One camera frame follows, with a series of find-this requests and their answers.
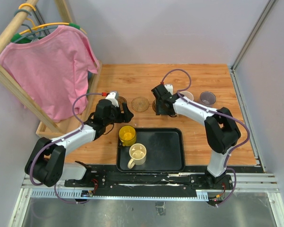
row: pink shirt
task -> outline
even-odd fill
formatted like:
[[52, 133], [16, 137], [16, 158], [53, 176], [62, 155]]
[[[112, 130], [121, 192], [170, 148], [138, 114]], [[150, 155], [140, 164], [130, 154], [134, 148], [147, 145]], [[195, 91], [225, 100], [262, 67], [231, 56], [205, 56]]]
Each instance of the pink shirt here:
[[[72, 116], [72, 104], [88, 89], [88, 71], [97, 73], [98, 60], [88, 38], [71, 26], [58, 26], [48, 36], [28, 44], [10, 43], [0, 64], [55, 122]], [[87, 104], [82, 97], [75, 113]]]

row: wooden table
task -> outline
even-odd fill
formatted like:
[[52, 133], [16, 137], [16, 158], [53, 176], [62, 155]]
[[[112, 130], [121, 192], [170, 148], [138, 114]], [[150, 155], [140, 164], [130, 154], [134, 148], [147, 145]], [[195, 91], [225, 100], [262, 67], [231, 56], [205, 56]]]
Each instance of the wooden table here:
[[[211, 148], [207, 144], [205, 128], [197, 122], [184, 116], [171, 118], [169, 116], [156, 116], [151, 104], [154, 96], [151, 89], [157, 86], [163, 76], [170, 70], [181, 68], [192, 77], [192, 86], [188, 90], [195, 99], [203, 91], [211, 91], [217, 101], [214, 108], [223, 106], [230, 109], [232, 115], [243, 120], [236, 94], [232, 85], [227, 65], [209, 64], [131, 64], [131, 65], [104, 65], [97, 87], [97, 92], [118, 91], [120, 96], [126, 98], [130, 111], [134, 114], [129, 125], [133, 127], [175, 127], [183, 133], [185, 160], [187, 165], [207, 165], [210, 160]], [[174, 87], [174, 92], [188, 85], [187, 76], [180, 71], [171, 73], [166, 80]], [[136, 112], [131, 102], [136, 97], [145, 97], [150, 107], [145, 112]], [[96, 96], [91, 111], [95, 111], [96, 104], [102, 99]], [[85, 144], [66, 157], [66, 162], [79, 160], [93, 164], [116, 164], [116, 147], [119, 129], [126, 124], [115, 124], [115, 128], [98, 140]], [[246, 131], [239, 125], [241, 138], [246, 138]], [[256, 160], [250, 143], [236, 149], [229, 161], [230, 165], [255, 165]]]

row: white cup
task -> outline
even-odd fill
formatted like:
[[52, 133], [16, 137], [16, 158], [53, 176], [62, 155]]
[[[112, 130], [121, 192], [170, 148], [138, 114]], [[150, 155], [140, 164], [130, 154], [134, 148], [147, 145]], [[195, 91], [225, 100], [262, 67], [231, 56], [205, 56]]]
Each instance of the white cup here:
[[146, 147], [141, 143], [133, 144], [129, 148], [129, 156], [131, 160], [128, 162], [127, 167], [132, 169], [134, 165], [142, 165], [146, 161]]
[[191, 101], [194, 100], [194, 95], [191, 94], [189, 91], [181, 91], [180, 94], [183, 94], [186, 98], [188, 98]]

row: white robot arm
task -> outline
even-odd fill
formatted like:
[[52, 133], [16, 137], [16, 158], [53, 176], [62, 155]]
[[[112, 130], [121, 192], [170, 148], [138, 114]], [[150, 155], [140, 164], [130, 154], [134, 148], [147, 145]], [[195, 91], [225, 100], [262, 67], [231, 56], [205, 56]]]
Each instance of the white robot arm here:
[[99, 101], [87, 121], [74, 131], [51, 140], [40, 138], [25, 166], [25, 172], [30, 174], [32, 168], [32, 177], [48, 187], [55, 185], [58, 180], [81, 180], [86, 166], [80, 162], [65, 164], [64, 158], [83, 144], [98, 139], [108, 125], [129, 122], [133, 118], [126, 103], [122, 103], [121, 112], [117, 98], [117, 92], [110, 92]]
[[230, 111], [225, 107], [217, 110], [203, 106], [186, 97], [179, 97], [177, 93], [172, 95], [172, 85], [160, 84], [151, 91], [156, 98], [156, 115], [180, 114], [205, 127], [207, 142], [212, 148], [210, 163], [205, 174], [209, 176], [210, 185], [218, 183], [225, 175], [228, 152], [236, 145], [241, 133], [233, 120], [210, 111], [231, 116]]

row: gray wall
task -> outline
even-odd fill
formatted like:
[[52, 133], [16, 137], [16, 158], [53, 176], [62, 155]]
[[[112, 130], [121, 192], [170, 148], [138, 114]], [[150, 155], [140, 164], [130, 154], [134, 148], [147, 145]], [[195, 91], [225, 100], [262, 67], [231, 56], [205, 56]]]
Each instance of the gray wall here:
[[[0, 0], [0, 33], [22, 3], [23, 0]], [[38, 5], [46, 21], [61, 20], [54, 1], [40, 0]], [[24, 178], [24, 166], [37, 141], [38, 123], [37, 118], [0, 84], [0, 227], [8, 225], [14, 209]]]
[[267, 0], [68, 0], [106, 64], [231, 65]]
[[284, 201], [284, 0], [277, 2], [237, 69], [253, 133]]

